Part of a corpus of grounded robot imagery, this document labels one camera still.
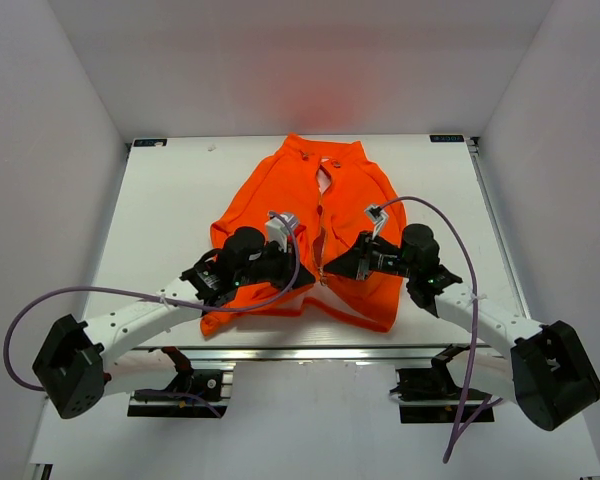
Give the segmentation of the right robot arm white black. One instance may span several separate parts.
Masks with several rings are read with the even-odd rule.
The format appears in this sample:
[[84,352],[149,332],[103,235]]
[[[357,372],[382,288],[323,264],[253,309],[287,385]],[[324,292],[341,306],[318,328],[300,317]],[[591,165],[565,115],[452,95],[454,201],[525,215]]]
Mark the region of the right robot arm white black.
[[476,333],[495,350],[472,354],[450,345],[431,360],[427,379],[395,391],[407,401],[457,397],[468,385],[520,407],[537,427],[553,431],[600,400],[600,380],[573,327],[563,321],[543,324],[519,317],[481,299],[444,267],[432,230],[409,225],[395,246],[362,232],[325,271],[363,281],[378,272],[406,279],[412,302],[432,316]]

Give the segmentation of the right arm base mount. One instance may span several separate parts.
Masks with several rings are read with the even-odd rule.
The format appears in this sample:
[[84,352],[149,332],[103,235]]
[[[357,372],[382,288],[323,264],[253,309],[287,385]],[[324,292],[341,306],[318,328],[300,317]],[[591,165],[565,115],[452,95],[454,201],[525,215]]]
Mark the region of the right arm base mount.
[[459,406],[463,377],[454,381],[448,364],[468,346],[449,345],[424,367],[396,370],[397,384],[389,391],[399,407],[400,423],[405,425],[450,424]]

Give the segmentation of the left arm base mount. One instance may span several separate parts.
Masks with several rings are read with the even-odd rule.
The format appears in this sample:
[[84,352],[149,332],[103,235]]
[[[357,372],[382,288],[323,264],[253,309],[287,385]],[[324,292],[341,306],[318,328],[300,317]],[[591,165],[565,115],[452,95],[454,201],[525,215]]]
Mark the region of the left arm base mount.
[[169,382],[134,391],[127,416],[134,418],[220,419],[226,413],[233,370],[228,366],[194,366],[176,347],[149,350],[167,361]]

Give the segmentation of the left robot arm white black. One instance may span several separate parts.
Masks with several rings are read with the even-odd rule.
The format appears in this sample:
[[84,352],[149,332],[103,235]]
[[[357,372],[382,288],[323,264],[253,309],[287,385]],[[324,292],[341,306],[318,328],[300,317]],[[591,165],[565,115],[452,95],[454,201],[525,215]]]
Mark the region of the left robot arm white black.
[[149,389],[171,399],[192,395],[194,369],[176,347],[139,351],[155,336],[207,313],[234,313],[232,301],[251,286],[272,288],[247,312],[268,307],[315,282],[297,240],[272,220],[265,232],[240,227],[224,244],[156,294],[96,318],[56,320],[33,362],[33,372],[63,419],[76,418],[107,395]]

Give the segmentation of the orange jacket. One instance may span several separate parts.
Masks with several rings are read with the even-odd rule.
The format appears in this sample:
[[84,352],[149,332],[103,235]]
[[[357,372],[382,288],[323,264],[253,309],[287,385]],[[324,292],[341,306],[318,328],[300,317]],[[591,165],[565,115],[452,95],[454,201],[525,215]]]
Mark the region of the orange jacket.
[[289,135],[262,160],[233,197],[224,214],[210,226],[211,244],[221,247],[238,228],[263,229],[271,211],[295,215],[302,265],[314,276],[312,285],[276,299],[267,283],[242,287],[227,312],[205,314],[201,333],[210,337],[255,305],[262,316],[297,317],[309,306],[359,328],[386,333],[394,325],[401,296],[398,277],[373,273],[364,281],[338,277],[328,262],[348,251],[372,221],[365,210],[387,204],[389,219],[381,235],[401,240],[407,217],[380,167],[370,161],[361,142],[337,143]]

